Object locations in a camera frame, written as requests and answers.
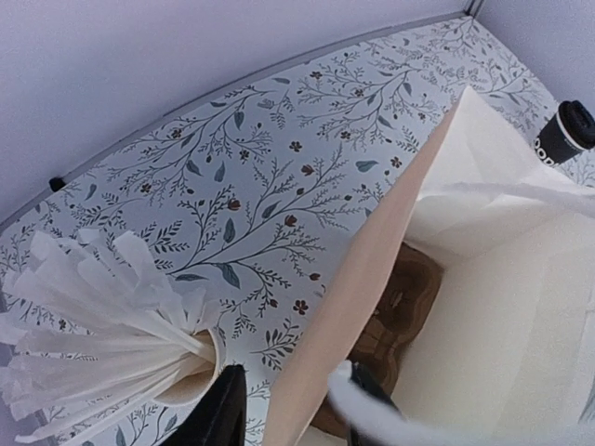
black coffee cup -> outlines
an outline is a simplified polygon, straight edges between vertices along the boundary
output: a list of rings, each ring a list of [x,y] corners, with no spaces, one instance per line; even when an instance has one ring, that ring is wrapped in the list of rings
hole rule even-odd
[[[566,100],[535,139],[535,153],[547,165],[562,164],[595,147],[595,120],[578,100]]]

black object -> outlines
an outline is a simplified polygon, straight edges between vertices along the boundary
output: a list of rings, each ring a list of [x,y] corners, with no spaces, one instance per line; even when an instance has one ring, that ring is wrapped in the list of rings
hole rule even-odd
[[[360,363],[355,362],[351,366],[351,381],[364,390],[369,396],[384,402],[392,407],[398,415],[401,415],[397,406],[395,406],[390,397],[384,393],[384,390],[375,377],[372,376],[370,371]],[[347,444],[349,446],[382,446],[375,441],[363,437],[356,430],[351,428],[347,436]]]
[[[229,365],[163,446],[244,446],[245,370]]]
[[[54,177],[49,180],[49,188],[52,189],[52,192],[57,192],[64,186],[66,186],[66,182],[61,177]]]
[[[566,100],[535,139],[535,152],[547,165],[564,163],[595,147],[595,120],[575,100]]]

gray trim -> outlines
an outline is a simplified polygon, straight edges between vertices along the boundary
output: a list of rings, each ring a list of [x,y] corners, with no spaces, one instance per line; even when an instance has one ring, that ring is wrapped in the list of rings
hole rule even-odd
[[[477,16],[482,11],[482,7],[485,5],[485,0],[468,0],[465,5],[465,14],[472,16],[477,19]]]
[[[238,79],[237,81],[226,84],[226,85],[222,86],[221,88],[217,88],[216,90],[213,90],[210,93],[207,93],[199,98],[192,99],[192,100],[186,102],[185,104],[182,104],[181,106],[177,107],[174,110],[168,111],[167,113],[162,115],[162,117],[159,118],[157,121],[154,121],[154,122],[150,123],[149,125],[146,125],[146,126],[142,127],[141,129],[131,133],[127,137],[120,139],[115,144],[111,145],[111,147],[109,147],[108,149],[101,151],[100,153],[98,153],[97,155],[92,157],[90,160],[88,160],[88,161],[82,163],[81,165],[79,165],[78,167],[76,167],[73,171],[71,171],[69,174],[64,176],[64,181],[66,181],[66,183],[68,183],[68,182],[72,181],[73,179],[80,177],[90,167],[92,167],[94,164],[101,161],[107,155],[114,153],[115,151],[119,151],[120,149],[122,149],[124,146],[128,145],[135,139],[137,139],[143,135],[146,135],[151,130],[153,130],[155,127],[166,124],[167,122],[169,122],[171,120],[171,118],[173,118],[175,116],[180,116],[187,112],[190,112],[190,111],[202,106],[203,104],[206,104],[207,102],[209,102],[213,99],[219,98],[219,97],[225,95],[226,93],[229,93],[230,91],[232,91],[235,88],[239,88],[239,87],[245,86],[247,84],[252,84],[256,81],[259,81],[259,80],[269,77],[273,74],[276,74],[277,72],[282,72],[289,68],[295,67],[296,65],[299,65],[301,63],[305,63],[310,60],[317,59],[317,58],[324,56],[328,53],[332,53],[333,51],[342,49],[346,46],[359,44],[365,40],[376,39],[378,37],[385,37],[387,35],[391,35],[391,34],[399,32],[399,31],[409,30],[412,28],[418,28],[420,26],[430,25],[432,23],[436,23],[439,21],[458,19],[461,17],[465,17],[465,13],[463,13],[462,11],[456,12],[453,14],[446,14],[446,15],[442,15],[442,16],[431,17],[431,18],[423,19],[423,20],[411,21],[411,22],[405,23],[403,25],[382,28],[377,31],[372,31],[370,33],[364,33],[364,34],[360,34],[360,35],[357,35],[357,36],[349,38],[349,39],[341,40],[341,41],[336,42],[331,45],[321,46],[320,48],[314,49],[313,51],[309,51],[309,52],[304,53],[300,56],[296,56],[296,57],[284,60],[280,63],[271,65],[270,67],[264,68],[257,72],[253,72],[252,74],[248,74],[246,77],[243,77],[241,79]],[[52,193],[53,192],[49,188],[46,188],[40,194],[38,194],[36,197],[34,197],[32,200],[27,202],[21,209],[19,209],[17,212],[15,212],[12,216],[9,216],[6,220],[0,222],[0,234],[2,234],[2,232],[4,232],[15,221],[17,221],[19,218],[21,218],[27,212],[29,212],[31,209],[33,209],[37,204],[39,204],[44,199],[49,197]]]

white wall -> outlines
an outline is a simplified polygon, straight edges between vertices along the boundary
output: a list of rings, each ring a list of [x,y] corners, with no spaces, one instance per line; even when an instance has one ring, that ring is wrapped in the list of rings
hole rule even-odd
[[[580,99],[595,114],[594,18],[593,0],[486,0],[479,21],[556,99]]]
[[[0,4],[0,221],[163,113],[302,52],[465,0]]]

brown paper bag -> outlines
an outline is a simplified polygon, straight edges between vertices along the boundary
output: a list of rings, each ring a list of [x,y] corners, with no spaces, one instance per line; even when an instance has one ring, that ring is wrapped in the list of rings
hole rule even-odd
[[[393,395],[404,414],[487,436],[576,423],[595,374],[593,203],[466,89],[354,237],[272,387],[264,446],[297,443],[403,240],[445,267]]]

